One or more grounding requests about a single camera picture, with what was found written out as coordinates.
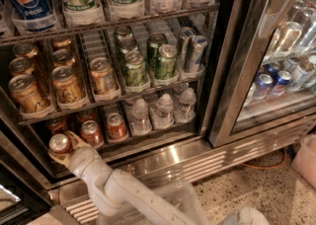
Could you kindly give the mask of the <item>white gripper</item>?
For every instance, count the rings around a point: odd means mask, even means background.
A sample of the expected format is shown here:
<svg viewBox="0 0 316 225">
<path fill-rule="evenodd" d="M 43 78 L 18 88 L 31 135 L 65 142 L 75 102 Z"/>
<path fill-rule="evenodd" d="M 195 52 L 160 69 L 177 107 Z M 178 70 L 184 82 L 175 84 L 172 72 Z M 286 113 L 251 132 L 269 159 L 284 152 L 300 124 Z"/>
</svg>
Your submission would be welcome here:
<svg viewBox="0 0 316 225">
<path fill-rule="evenodd" d="M 101 213 L 114 216 L 116 205 L 105 194 L 105 185 L 114 170 L 80 136 L 70 130 L 67 130 L 65 134 L 70 138 L 75 150 L 72 156 L 68 153 L 58 154 L 49 150 L 49 157 L 65 168 L 69 168 L 73 175 L 86 184 L 90 199 Z"/>
</svg>

